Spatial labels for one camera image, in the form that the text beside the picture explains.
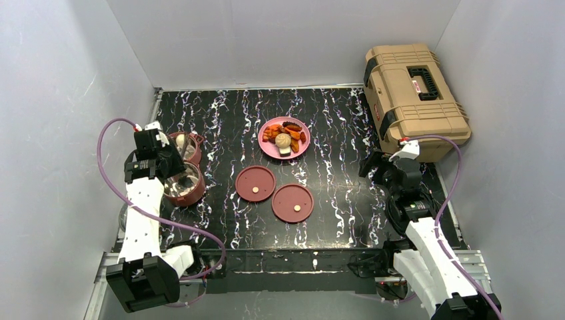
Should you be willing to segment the red steel lunch bowl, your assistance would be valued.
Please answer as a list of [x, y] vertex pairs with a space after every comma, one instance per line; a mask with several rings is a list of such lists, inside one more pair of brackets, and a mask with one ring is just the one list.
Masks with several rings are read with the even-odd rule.
[[201, 148], [201, 144], [203, 143], [203, 141], [205, 140], [205, 138], [202, 135], [199, 135], [197, 133], [193, 133], [193, 132], [186, 132], [186, 131], [179, 131], [176, 133], [171, 133], [169, 135], [169, 137], [172, 139], [173, 143], [175, 144], [175, 146], [177, 147], [177, 143], [175, 141], [177, 135], [185, 133], [187, 135], [187, 137], [190, 138], [190, 145], [188, 146], [187, 152], [186, 152], [186, 157], [183, 159], [186, 162], [195, 164], [195, 165], [199, 165], [202, 159], [202, 148]]
[[206, 191], [205, 180], [199, 167], [185, 162], [185, 170], [168, 178], [164, 196], [175, 206], [188, 207], [197, 203]]

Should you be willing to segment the black white sushi piece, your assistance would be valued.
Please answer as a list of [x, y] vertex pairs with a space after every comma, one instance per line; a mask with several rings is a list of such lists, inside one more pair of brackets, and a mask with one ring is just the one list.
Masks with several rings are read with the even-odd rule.
[[281, 157], [288, 157], [292, 154], [292, 149], [290, 146], [279, 148], [279, 154]]

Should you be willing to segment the white steamed bun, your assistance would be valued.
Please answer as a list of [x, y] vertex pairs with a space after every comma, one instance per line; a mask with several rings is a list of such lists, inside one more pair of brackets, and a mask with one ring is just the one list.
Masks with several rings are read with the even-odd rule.
[[280, 133], [275, 137], [275, 145], [278, 148], [288, 147], [291, 145], [291, 143], [292, 143], [292, 138], [287, 133]]

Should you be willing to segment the orange fried food piece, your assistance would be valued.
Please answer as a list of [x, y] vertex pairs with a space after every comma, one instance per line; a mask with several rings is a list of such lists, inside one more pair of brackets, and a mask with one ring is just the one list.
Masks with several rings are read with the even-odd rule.
[[301, 140], [301, 132], [300, 131], [294, 131], [292, 129], [289, 129], [288, 127], [285, 127], [284, 130], [286, 131], [286, 133], [288, 133], [292, 139], [300, 141]]
[[274, 134], [278, 135], [282, 133], [281, 127], [282, 127], [281, 124], [269, 125], [268, 127], [266, 127], [265, 132], [268, 133], [269, 135], [274, 135]]

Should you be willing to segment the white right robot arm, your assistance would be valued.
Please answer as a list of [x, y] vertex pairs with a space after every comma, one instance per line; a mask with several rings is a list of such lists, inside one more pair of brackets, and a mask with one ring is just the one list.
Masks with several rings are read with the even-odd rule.
[[378, 149], [361, 161], [359, 176], [371, 169], [373, 181], [388, 191], [386, 217], [403, 238], [385, 241], [374, 257], [377, 276], [400, 275], [423, 303], [431, 319], [501, 319], [502, 306], [464, 270], [444, 242], [439, 209], [422, 189], [420, 163], [388, 156]]

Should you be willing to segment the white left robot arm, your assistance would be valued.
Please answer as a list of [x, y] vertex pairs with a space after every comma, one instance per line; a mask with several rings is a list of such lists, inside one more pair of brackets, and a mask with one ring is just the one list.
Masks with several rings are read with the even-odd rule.
[[136, 149], [124, 165], [125, 238], [116, 264], [106, 278], [123, 309], [136, 312], [174, 303], [180, 297], [180, 278], [195, 258], [189, 245], [162, 251], [159, 241], [161, 202], [165, 181], [186, 167], [179, 152], [157, 126], [134, 134]]

